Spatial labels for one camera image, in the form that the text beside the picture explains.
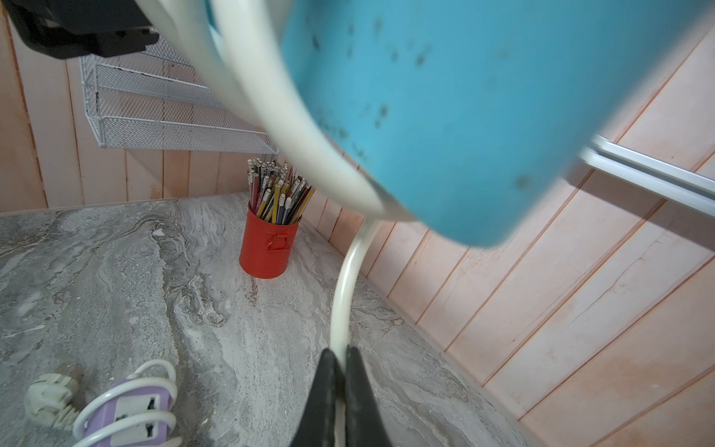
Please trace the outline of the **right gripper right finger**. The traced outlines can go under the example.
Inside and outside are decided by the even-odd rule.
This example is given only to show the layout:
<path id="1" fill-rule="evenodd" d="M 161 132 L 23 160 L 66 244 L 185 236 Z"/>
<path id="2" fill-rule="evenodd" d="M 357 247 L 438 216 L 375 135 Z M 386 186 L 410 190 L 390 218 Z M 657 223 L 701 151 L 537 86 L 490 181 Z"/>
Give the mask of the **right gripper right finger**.
<path id="1" fill-rule="evenodd" d="M 346 353 L 346 445 L 392 446 L 372 392 L 361 353 L 350 346 Z"/>

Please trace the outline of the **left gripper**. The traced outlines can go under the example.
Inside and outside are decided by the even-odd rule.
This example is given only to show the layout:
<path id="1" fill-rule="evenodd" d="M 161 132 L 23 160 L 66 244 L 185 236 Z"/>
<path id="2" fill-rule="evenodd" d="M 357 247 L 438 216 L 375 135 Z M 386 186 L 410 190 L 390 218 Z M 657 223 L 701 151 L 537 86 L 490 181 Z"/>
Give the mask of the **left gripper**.
<path id="1" fill-rule="evenodd" d="M 159 34 L 132 0 L 3 0 L 30 50 L 58 60 L 144 51 Z"/>

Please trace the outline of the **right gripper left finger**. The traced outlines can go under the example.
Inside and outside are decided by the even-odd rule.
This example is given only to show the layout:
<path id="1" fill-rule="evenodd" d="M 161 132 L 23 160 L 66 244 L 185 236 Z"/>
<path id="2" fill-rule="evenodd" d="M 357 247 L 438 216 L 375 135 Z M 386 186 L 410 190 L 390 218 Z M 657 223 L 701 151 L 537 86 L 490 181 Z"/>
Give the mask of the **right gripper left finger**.
<path id="1" fill-rule="evenodd" d="M 344 375 L 337 357 L 325 348 L 318 360 L 311 388 L 290 447 L 333 447 L 338 399 L 342 396 Z"/>

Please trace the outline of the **teal power strip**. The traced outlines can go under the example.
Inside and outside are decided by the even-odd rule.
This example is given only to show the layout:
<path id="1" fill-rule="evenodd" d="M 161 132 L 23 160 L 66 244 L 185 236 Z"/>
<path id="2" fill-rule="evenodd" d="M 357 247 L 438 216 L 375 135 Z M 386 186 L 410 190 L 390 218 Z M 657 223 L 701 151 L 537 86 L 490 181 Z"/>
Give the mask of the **teal power strip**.
<path id="1" fill-rule="evenodd" d="M 711 1 L 297 1 L 311 117 L 433 231 L 502 243 Z"/>

